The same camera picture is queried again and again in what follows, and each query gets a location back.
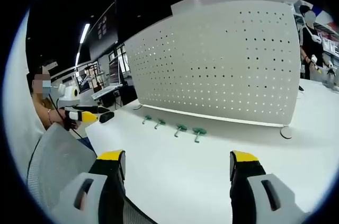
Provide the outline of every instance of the green peg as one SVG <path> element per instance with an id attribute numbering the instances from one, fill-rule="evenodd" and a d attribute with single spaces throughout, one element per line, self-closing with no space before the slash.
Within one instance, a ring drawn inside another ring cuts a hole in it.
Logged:
<path id="1" fill-rule="evenodd" d="M 157 125 L 155 125 L 154 126 L 154 129 L 158 129 L 158 126 L 159 125 L 165 125 L 166 124 L 166 122 L 163 120 L 163 119 L 158 119 L 159 121 L 158 121 L 158 123 L 157 123 Z"/>
<path id="2" fill-rule="evenodd" d="M 146 115 L 142 123 L 145 124 L 147 120 L 152 120 L 152 117 L 150 115 Z"/>
<path id="3" fill-rule="evenodd" d="M 205 135 L 207 133 L 207 131 L 205 129 L 202 129 L 202 128 L 193 128 L 193 131 L 194 131 L 194 133 L 197 134 L 197 136 L 195 137 L 195 140 L 194 140 L 194 142 L 196 142 L 196 143 L 199 143 L 199 141 L 198 141 L 199 135 Z"/>
<path id="4" fill-rule="evenodd" d="M 186 127 L 185 125 L 183 125 L 183 124 L 177 124 L 176 126 L 177 126 L 177 128 L 178 128 L 178 130 L 177 130 L 176 133 L 174 134 L 174 136 L 175 136 L 176 138 L 178 137 L 177 134 L 178 134 L 179 131 L 187 131 L 187 127 Z"/>

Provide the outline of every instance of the white perforated panel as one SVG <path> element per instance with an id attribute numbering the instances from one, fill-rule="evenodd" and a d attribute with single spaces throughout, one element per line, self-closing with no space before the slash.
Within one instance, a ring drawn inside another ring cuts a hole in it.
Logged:
<path id="1" fill-rule="evenodd" d="M 300 50 L 288 5 L 236 1 L 170 17 L 126 42 L 140 103 L 289 124 Z"/>

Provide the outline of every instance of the ceiling light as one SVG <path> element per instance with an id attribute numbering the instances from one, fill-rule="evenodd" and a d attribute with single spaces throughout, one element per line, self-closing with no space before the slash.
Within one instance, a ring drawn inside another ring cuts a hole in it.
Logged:
<path id="1" fill-rule="evenodd" d="M 88 28 L 90 28 L 90 24 L 85 24 L 83 34 L 81 35 L 80 44 L 84 43 Z"/>
<path id="2" fill-rule="evenodd" d="M 79 56 L 80 56 L 80 52 L 78 52 L 78 53 L 76 54 L 75 67 L 78 66 Z"/>

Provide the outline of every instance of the desk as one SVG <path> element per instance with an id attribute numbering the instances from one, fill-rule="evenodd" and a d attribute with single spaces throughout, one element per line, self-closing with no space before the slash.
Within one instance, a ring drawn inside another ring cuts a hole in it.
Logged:
<path id="1" fill-rule="evenodd" d="M 120 85 L 116 85 L 116 84 L 109 85 L 109 86 L 105 87 L 104 89 L 101 89 L 100 91 L 92 94 L 92 98 L 96 101 L 97 99 L 101 98 L 102 96 L 104 96 L 107 93 L 114 91 L 115 89 L 119 88 L 120 86 L 122 86 L 122 85 L 121 84 Z"/>
<path id="2" fill-rule="evenodd" d="M 296 195 L 297 205 L 312 211 L 329 189 L 339 163 L 339 94 L 321 83 L 300 80 L 285 140 L 279 128 L 216 121 L 138 107 L 118 109 L 105 124 L 96 122 L 86 133 L 96 153 L 126 151 L 126 195 L 159 224 L 231 223 L 229 152 L 246 151 L 259 158 Z M 153 120 L 142 120 L 146 114 Z M 154 126 L 157 118 L 165 126 Z M 176 123 L 187 132 L 175 138 Z M 194 143 L 192 127 L 207 130 Z"/>

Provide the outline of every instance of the bracelet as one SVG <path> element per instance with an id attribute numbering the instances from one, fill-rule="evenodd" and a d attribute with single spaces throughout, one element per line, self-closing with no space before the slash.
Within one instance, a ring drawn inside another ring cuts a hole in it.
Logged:
<path id="1" fill-rule="evenodd" d="M 48 113 L 48 120 L 49 120 L 49 123 L 52 125 L 52 121 L 51 121 L 51 110 L 49 109 L 48 111 L 47 111 L 47 113 Z"/>

